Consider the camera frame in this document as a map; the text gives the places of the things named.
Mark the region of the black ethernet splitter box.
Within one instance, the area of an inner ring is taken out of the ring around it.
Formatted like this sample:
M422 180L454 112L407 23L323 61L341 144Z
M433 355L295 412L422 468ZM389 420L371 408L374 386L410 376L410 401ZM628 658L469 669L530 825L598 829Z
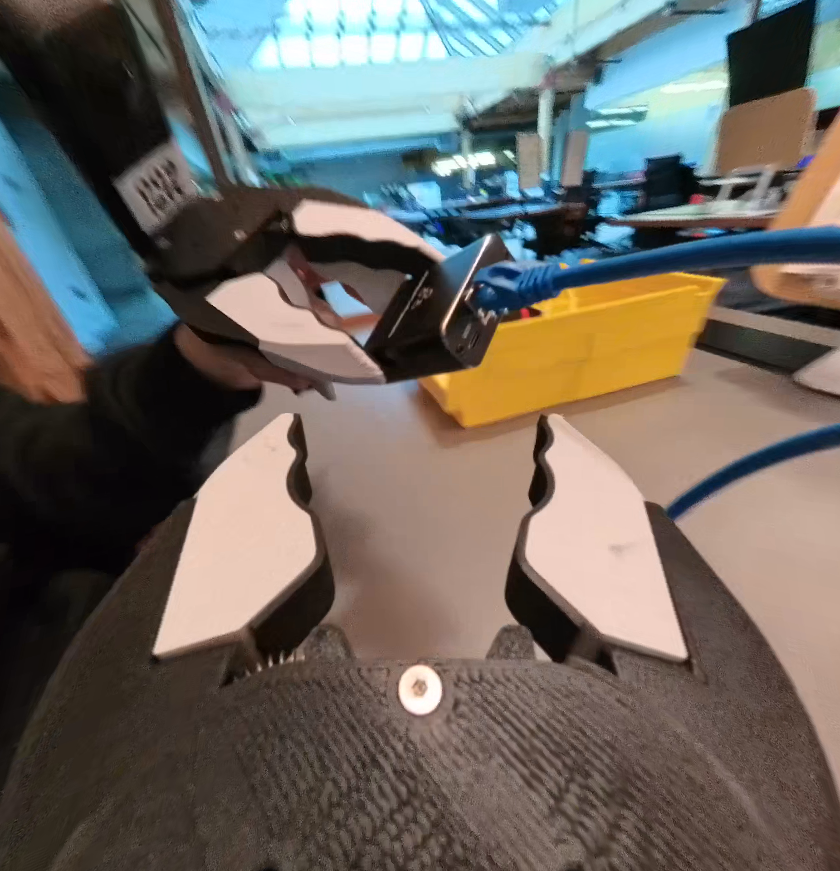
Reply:
M447 375L483 361L502 315L475 300L476 275L512 260L499 234L489 234L413 274L398 289L362 349L399 383Z

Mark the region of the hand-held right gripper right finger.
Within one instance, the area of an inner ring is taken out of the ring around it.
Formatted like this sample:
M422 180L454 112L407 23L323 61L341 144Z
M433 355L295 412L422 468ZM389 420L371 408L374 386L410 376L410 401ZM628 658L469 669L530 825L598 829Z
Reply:
M687 664L687 638L645 499L560 415L537 420L530 508L504 600L548 659L611 664L626 651Z

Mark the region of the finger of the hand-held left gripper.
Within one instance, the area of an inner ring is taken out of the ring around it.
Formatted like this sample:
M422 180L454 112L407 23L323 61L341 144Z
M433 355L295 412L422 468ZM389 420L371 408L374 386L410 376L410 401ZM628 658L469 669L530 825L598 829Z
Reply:
M269 362L319 385L383 385L382 368L346 332L325 300L286 265L221 282L208 306L250 337Z
M301 200L289 214L294 245L321 283L336 282L382 314L409 278L446 256L383 212L360 205Z

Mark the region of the wooden post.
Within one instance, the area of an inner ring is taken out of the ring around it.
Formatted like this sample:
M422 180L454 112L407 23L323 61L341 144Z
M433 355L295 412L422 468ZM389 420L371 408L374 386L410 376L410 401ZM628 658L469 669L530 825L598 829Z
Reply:
M88 363L0 211L0 385L33 401L77 401Z

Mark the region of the white board base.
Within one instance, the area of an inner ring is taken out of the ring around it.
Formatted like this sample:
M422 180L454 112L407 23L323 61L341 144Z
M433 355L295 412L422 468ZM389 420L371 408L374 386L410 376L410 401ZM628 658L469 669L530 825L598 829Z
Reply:
M793 381L817 393L840 398L840 346L800 368Z

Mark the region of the black monitor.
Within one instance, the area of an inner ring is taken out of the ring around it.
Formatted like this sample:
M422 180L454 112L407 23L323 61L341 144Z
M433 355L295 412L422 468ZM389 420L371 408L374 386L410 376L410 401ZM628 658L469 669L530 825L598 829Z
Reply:
M727 36L728 107L806 84L816 2L801 1Z

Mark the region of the wooden instruction board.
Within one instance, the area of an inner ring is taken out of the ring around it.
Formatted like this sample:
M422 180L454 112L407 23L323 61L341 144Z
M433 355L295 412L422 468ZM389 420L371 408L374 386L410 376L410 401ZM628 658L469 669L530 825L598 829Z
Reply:
M840 111L801 172L771 229L840 228ZM808 264L785 255L781 265L752 267L753 284L776 299L840 311L840 265Z

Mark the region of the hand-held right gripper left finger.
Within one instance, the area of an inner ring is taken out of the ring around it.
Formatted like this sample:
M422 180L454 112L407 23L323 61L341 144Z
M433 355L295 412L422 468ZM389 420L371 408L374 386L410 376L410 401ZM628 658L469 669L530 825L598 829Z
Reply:
M307 460L301 416L282 414L200 487L154 659L229 647L289 660L326 618L336 587Z

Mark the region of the person's left hand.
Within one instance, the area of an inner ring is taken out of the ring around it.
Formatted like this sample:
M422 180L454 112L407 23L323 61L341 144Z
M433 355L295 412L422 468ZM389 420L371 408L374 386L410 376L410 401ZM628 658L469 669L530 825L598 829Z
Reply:
M208 343L185 325L177 326L173 342L191 366L222 387L242 391L273 384L285 387L297 396L314 389L312 382L274 365L257 350Z

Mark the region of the yellow plastic bin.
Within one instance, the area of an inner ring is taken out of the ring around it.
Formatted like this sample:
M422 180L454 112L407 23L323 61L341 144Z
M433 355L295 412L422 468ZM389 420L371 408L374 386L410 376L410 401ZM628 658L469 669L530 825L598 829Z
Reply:
M676 273L565 290L502 322L479 366L419 386L472 429L678 377L724 283Z

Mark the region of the grey desk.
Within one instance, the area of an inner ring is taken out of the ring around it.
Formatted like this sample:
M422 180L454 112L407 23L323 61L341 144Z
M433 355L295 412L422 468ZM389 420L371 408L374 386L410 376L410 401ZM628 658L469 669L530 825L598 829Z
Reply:
M337 583L330 618L361 655L475 657L510 622L503 586L532 478L535 416L464 430L413 383L269 387L234 445L303 416ZM678 379L556 407L668 505L709 473L840 421L840 399L704 350ZM752 616L814 722L840 795L840 449L752 476L680 528Z

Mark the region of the person's left forearm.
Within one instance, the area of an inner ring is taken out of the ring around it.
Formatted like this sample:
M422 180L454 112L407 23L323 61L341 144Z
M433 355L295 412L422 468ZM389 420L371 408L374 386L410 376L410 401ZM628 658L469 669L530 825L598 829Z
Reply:
M262 389L210 381L173 332L88 369L80 401L0 385L0 560L120 573L194 494L211 441Z

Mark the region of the cardboard panel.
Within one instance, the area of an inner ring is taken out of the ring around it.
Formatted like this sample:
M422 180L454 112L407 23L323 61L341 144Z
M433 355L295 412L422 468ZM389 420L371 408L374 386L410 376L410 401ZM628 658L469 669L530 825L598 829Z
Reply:
M799 88L728 108L719 122L714 171L774 166L791 169L806 155L816 130L816 93Z

